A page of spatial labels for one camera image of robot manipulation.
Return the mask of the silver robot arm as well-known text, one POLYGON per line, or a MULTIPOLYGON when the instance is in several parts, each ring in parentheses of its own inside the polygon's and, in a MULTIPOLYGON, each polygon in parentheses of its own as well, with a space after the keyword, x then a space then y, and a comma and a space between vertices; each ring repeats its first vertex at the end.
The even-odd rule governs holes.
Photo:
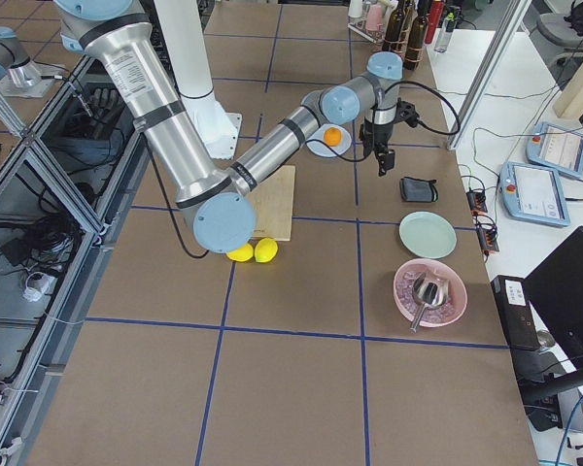
POLYGON ((177 186, 175 203, 204 249, 226 253, 253 236, 257 218, 246 194, 276 172, 326 124, 342 125, 365 114, 385 147, 396 119, 402 60, 389 51, 372 54, 365 72, 301 105, 228 168, 210 157, 189 112, 150 42, 152 25, 137 1, 59 1, 63 44, 81 50, 106 69, 177 186))
POLYGON ((53 83, 44 79, 45 67, 25 50, 15 31, 0 26, 0 92, 5 97, 42 98, 53 83))

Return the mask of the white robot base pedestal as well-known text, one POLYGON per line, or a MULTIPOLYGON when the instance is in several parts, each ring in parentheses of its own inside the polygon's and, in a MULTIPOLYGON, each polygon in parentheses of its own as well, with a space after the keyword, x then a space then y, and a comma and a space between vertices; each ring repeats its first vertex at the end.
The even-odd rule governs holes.
POLYGON ((226 112, 216 98, 197 3, 159 0, 154 6, 189 118, 209 155, 228 160, 235 154, 242 116, 226 112))

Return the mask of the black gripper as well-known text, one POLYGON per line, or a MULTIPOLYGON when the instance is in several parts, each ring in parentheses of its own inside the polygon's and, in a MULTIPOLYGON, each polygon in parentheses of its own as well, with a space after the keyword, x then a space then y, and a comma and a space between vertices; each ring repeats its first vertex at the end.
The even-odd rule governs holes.
POLYGON ((395 153, 388 149, 388 142, 394 132, 392 123, 379 124, 365 120, 360 126, 360 140, 364 151, 375 151, 378 176, 385 176, 394 168, 395 153))

